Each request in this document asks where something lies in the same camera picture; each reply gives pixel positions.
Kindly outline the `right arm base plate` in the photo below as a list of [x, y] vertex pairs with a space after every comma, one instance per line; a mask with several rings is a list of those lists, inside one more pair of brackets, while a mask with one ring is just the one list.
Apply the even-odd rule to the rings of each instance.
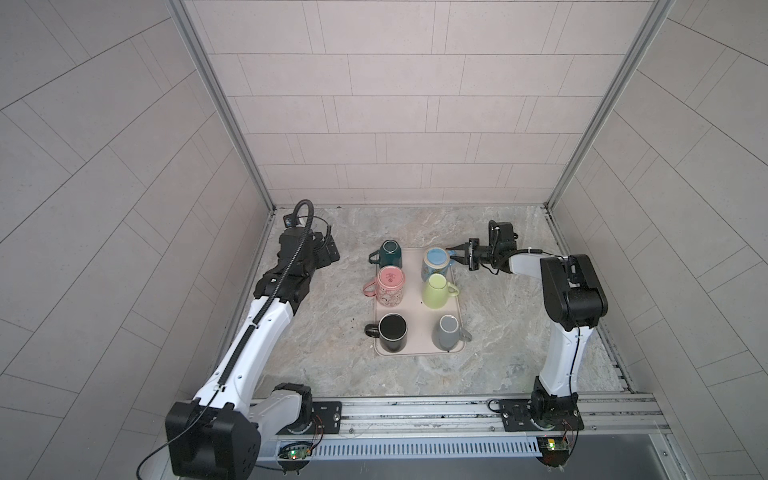
[[581, 431], [584, 422], [576, 407], [545, 401], [541, 406], [530, 399], [499, 399], [490, 401], [491, 409], [501, 417], [506, 432], [564, 432]]

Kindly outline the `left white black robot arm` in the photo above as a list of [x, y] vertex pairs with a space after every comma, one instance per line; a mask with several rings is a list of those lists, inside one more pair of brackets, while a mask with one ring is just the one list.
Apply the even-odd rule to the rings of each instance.
[[308, 295], [316, 270], [339, 260], [329, 231], [287, 228], [277, 265], [257, 282], [245, 323], [211, 377], [165, 418], [172, 471], [192, 479], [247, 479], [261, 442], [284, 429], [312, 428], [308, 386], [282, 383], [259, 403], [252, 395], [280, 335]]

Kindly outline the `blue butterfly mug yellow inside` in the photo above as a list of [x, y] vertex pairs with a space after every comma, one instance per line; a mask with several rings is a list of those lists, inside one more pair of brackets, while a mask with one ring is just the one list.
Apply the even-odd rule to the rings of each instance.
[[422, 256], [421, 279], [426, 282], [433, 274], [445, 276], [452, 265], [450, 252], [440, 247], [426, 249]]

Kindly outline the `dark green mug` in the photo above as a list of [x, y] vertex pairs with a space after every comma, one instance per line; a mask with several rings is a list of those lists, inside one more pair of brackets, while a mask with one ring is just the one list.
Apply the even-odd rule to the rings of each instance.
[[395, 240], [385, 240], [378, 250], [372, 252], [368, 257], [368, 262], [379, 268], [394, 266], [402, 267], [402, 249]]

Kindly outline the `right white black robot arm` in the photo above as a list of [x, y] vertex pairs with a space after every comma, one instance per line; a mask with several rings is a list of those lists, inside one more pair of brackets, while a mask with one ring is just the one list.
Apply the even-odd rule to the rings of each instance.
[[609, 309], [590, 257], [555, 255], [517, 246], [509, 222], [488, 222], [489, 244], [477, 238], [447, 249], [450, 258], [469, 270], [526, 275], [541, 281], [551, 336], [544, 367], [535, 378], [528, 417], [540, 430], [583, 427], [577, 411], [577, 378], [588, 339]]

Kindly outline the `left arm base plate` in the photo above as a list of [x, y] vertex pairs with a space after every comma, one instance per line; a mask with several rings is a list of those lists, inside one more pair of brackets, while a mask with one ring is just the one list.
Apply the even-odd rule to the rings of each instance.
[[315, 434], [317, 418], [324, 428], [325, 434], [338, 434], [340, 431], [342, 416], [342, 403], [339, 401], [314, 401], [312, 403], [312, 416], [307, 424], [287, 426], [281, 433], [290, 435]]

